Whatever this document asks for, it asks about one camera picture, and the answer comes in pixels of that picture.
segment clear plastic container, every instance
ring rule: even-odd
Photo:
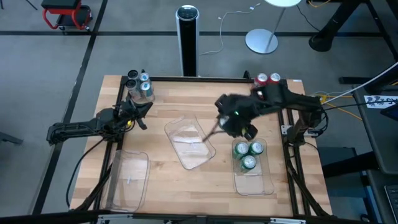
[[[216,149],[207,140],[202,142],[205,133],[195,116],[184,116],[171,121],[164,128],[172,143],[181,165],[194,169],[209,161],[216,154]]]
[[[250,143],[259,141],[264,147],[264,151],[254,156],[256,158],[256,166],[246,172],[242,172],[241,159],[233,158],[233,151],[235,145],[239,142],[245,142],[250,146]],[[267,157],[267,142],[264,139],[254,139],[247,142],[243,138],[235,139],[232,142],[231,159],[233,166],[234,188],[240,195],[269,195],[274,193],[274,184],[271,181],[271,174],[269,172],[268,157]]]
[[[101,208],[115,212],[135,212],[144,201],[150,170],[144,152],[118,150],[104,187]]]

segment label sticker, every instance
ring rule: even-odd
[[[363,96],[365,102],[369,103],[366,106],[372,109],[384,109],[398,103],[398,96]]]

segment wooden table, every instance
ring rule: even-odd
[[[115,104],[121,76],[106,75],[95,113]],[[289,89],[304,93],[300,80],[288,80]],[[145,200],[139,213],[207,214],[291,217],[289,186],[282,152],[277,113],[256,118],[253,125],[257,137],[267,141],[267,156],[274,193],[266,196],[241,196],[234,191],[231,167],[233,138],[218,134],[210,139],[216,156],[193,170],[182,167],[167,135],[165,125],[182,115],[196,115],[205,133],[215,123],[214,102],[223,93],[249,94],[247,83],[153,82],[156,101],[144,122],[148,129],[138,127],[124,137],[123,149],[142,151],[150,159],[149,180]],[[100,138],[88,138],[86,150]],[[314,139],[306,141],[315,144]],[[102,142],[81,163],[71,208],[79,206],[93,190],[100,176],[106,143]],[[301,146],[306,185],[325,211],[331,214],[325,180],[317,150]],[[303,213],[300,190],[296,186],[300,213]]]

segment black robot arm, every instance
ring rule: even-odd
[[[282,109],[298,110],[300,118],[288,129],[292,144],[303,144],[303,134],[320,123],[323,109],[319,97],[292,93],[285,85],[270,83],[251,90],[249,96],[222,95],[215,103],[218,108],[218,125],[232,137],[243,136],[252,140],[257,129],[251,124],[254,118]]]
[[[126,126],[131,122],[136,122],[141,129],[147,129],[142,122],[147,112],[152,106],[152,102],[136,104],[129,98],[122,101],[115,108],[106,108],[96,114],[95,118],[76,123],[55,123],[47,133],[47,141],[50,145],[64,142],[70,138],[80,138],[89,136],[102,136],[107,141],[114,141],[126,130]]]

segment red stool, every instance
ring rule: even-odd
[[[90,30],[88,23],[93,19],[91,9],[82,6],[81,0],[43,0],[42,7],[43,19],[51,29],[65,30],[67,26],[74,26],[80,30]],[[47,19],[47,11],[60,15],[55,26]]]

